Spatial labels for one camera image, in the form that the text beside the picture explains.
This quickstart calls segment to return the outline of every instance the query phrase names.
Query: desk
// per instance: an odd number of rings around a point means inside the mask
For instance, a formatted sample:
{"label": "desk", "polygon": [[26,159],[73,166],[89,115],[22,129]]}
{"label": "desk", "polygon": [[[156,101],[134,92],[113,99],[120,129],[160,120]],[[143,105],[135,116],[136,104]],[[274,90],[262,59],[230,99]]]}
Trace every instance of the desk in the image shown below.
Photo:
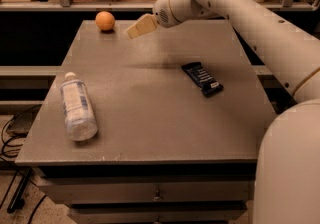
{"label": "desk", "polygon": [[[235,218],[275,115],[232,27],[189,21],[129,40],[131,24],[102,33],[83,22],[16,163],[40,171],[40,188],[78,223]],[[181,70],[193,61],[224,90],[204,97]],[[99,127],[82,143],[64,127],[69,71],[86,83]]]}

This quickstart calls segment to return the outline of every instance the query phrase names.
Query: white robotic arm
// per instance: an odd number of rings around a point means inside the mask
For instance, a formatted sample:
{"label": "white robotic arm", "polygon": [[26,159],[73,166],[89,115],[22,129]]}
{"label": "white robotic arm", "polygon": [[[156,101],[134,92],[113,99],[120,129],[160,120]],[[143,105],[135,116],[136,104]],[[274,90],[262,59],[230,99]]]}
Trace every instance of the white robotic arm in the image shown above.
{"label": "white robotic arm", "polygon": [[158,0],[153,12],[164,27],[223,16],[300,103],[263,139],[253,223],[320,223],[320,41],[252,0]]}

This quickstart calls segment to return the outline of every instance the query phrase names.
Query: clear plastic bottle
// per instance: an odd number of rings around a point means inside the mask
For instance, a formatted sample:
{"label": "clear plastic bottle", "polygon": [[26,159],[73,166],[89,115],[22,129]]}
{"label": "clear plastic bottle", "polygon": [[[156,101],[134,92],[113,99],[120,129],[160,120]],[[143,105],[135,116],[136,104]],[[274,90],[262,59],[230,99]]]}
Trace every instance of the clear plastic bottle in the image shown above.
{"label": "clear plastic bottle", "polygon": [[70,139],[82,141],[98,131],[85,84],[73,72],[65,75],[60,87],[65,125]]}

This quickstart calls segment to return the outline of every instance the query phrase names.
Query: gray tabletop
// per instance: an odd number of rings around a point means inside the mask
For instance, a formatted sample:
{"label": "gray tabletop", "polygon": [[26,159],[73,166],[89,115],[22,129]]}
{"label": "gray tabletop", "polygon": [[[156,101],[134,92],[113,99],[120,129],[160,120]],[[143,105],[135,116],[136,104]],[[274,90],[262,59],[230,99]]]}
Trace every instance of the gray tabletop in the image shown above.
{"label": "gray tabletop", "polygon": [[[232,27],[189,21],[127,39],[84,21],[16,160],[19,165],[255,161],[275,114]],[[181,65],[200,61],[224,90],[204,97]],[[85,82],[99,132],[67,138],[59,87]]]}

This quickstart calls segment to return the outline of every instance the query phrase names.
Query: white bottle cap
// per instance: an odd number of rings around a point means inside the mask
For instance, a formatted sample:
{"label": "white bottle cap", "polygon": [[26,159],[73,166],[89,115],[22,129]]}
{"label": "white bottle cap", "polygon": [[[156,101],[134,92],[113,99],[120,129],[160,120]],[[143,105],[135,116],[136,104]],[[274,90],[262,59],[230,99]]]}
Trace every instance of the white bottle cap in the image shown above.
{"label": "white bottle cap", "polygon": [[68,77],[71,77],[71,76],[77,76],[77,75],[73,72],[68,72],[67,74],[65,74],[64,78],[67,79]]}

